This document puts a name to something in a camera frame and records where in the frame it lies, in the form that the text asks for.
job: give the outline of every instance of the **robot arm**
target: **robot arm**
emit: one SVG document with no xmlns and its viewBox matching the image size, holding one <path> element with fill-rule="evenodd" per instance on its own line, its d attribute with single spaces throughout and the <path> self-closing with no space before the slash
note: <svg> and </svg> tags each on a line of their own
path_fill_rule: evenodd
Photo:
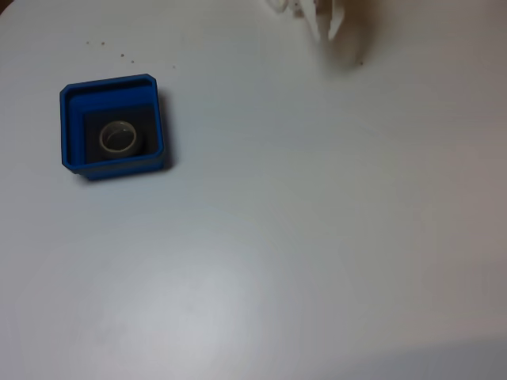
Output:
<svg viewBox="0 0 507 380">
<path fill-rule="evenodd" d="M 293 12 L 302 12 L 307 19 L 312 35 L 316 41 L 321 40 L 320 32 L 317 24 L 317 8 L 322 0 L 267 0 L 268 4 L 277 13 L 284 12 L 290 8 Z M 331 0 L 332 13 L 330 30 L 328 39 L 333 40 L 338 33 L 338 29 L 345 18 L 345 10 L 343 8 L 343 0 Z"/>
</svg>

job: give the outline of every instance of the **white table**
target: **white table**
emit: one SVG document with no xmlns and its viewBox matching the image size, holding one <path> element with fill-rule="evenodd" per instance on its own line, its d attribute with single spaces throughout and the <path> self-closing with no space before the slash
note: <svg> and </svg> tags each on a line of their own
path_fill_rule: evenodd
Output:
<svg viewBox="0 0 507 380">
<path fill-rule="evenodd" d="M 507 378 L 507 6 L 369 3 L 343 67 L 260 0 L 15 0 L 1 379 Z M 59 91 L 142 73 L 177 163 L 87 184 Z"/>
</svg>

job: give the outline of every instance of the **metal ring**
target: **metal ring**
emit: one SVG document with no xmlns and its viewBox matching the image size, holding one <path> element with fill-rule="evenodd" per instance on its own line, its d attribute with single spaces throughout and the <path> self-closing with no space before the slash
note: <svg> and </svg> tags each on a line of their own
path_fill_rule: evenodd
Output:
<svg viewBox="0 0 507 380">
<path fill-rule="evenodd" d="M 105 158 L 126 158 L 139 152 L 141 137 L 132 124 L 117 120 L 102 128 L 98 142 Z"/>
</svg>

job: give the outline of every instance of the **blue box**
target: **blue box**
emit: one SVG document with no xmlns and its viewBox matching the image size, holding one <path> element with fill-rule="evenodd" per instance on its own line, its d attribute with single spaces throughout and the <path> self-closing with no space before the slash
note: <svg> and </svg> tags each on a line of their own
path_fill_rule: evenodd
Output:
<svg viewBox="0 0 507 380">
<path fill-rule="evenodd" d="M 157 81 L 148 74 L 68 85 L 60 93 L 60 117 L 62 163 L 73 173 L 100 180 L 165 165 Z M 137 155 L 109 160 L 97 155 L 99 128 L 115 120 L 143 128 Z"/>
</svg>

